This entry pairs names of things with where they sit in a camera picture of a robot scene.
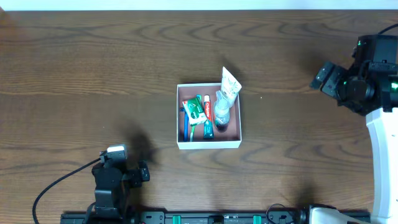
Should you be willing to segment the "blue disposable razor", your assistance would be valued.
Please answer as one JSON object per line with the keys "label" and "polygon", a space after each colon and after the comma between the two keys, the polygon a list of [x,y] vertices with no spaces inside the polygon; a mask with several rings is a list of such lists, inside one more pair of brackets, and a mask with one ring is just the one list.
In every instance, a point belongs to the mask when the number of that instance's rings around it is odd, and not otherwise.
{"label": "blue disposable razor", "polygon": [[184,114],[183,141],[187,142],[188,141],[188,125],[189,125],[188,114],[183,107],[180,108],[180,111]]}

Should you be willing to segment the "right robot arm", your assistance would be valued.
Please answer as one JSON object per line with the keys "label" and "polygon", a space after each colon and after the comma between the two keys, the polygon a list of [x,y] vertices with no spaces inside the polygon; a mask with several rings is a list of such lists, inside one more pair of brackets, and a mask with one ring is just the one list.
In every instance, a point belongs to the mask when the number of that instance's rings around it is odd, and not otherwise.
{"label": "right robot arm", "polygon": [[397,37],[385,32],[358,38],[345,69],[327,62],[310,84],[364,116],[373,152],[371,223],[397,223]]}

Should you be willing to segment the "clear spray bottle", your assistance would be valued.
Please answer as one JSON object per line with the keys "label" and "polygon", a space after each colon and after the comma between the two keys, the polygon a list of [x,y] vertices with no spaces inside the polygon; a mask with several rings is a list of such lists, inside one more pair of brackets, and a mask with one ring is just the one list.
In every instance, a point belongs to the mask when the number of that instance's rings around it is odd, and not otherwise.
{"label": "clear spray bottle", "polygon": [[214,124],[218,132],[223,133],[226,132],[229,124],[229,103],[220,90],[216,92],[216,97],[213,108]]}

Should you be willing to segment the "Colgate toothpaste tube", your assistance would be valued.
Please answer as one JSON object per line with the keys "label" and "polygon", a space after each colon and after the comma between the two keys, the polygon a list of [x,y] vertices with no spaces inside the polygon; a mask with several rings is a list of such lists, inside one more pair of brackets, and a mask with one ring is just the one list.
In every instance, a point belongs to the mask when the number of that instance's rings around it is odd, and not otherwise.
{"label": "Colgate toothpaste tube", "polygon": [[213,132],[213,124],[211,120],[211,100],[209,95],[204,96],[204,110],[206,115],[206,121],[204,123],[204,139],[213,139],[214,132]]}

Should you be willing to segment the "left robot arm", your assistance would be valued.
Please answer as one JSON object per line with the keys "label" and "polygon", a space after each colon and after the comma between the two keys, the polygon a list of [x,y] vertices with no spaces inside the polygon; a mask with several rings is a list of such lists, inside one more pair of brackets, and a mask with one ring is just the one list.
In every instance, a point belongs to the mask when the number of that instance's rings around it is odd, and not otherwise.
{"label": "left robot arm", "polygon": [[150,181],[146,161],[128,169],[126,163],[106,161],[97,163],[91,170],[95,182],[95,202],[86,210],[84,223],[138,223],[139,216],[130,206],[130,190]]}

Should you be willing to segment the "green Dettol soap bar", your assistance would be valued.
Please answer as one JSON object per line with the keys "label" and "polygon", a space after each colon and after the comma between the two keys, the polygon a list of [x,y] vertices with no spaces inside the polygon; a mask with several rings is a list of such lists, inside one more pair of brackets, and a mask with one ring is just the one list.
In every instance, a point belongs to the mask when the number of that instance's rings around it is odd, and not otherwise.
{"label": "green Dettol soap bar", "polygon": [[207,120],[201,101],[197,97],[183,100],[182,105],[185,112],[188,114],[190,126],[203,124]]}

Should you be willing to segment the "green white toothbrush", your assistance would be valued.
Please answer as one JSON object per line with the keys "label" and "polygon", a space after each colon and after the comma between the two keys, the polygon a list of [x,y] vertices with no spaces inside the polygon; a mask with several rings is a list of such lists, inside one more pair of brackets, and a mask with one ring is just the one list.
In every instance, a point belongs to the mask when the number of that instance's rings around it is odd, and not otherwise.
{"label": "green white toothbrush", "polygon": [[[199,102],[202,103],[202,96],[201,95],[197,95],[197,98],[198,98]],[[193,138],[194,138],[194,135],[195,135],[195,128],[196,128],[196,126],[192,126],[192,128],[191,128],[190,142],[193,142]]]}

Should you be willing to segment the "white cream tube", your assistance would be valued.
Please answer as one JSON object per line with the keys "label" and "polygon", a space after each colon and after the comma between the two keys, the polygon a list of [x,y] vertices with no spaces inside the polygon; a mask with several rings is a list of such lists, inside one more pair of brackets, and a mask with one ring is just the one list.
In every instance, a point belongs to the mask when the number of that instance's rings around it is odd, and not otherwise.
{"label": "white cream tube", "polygon": [[222,68],[222,80],[221,80],[221,94],[228,102],[228,106],[231,108],[239,95],[242,85],[237,79],[227,70],[226,67]]}

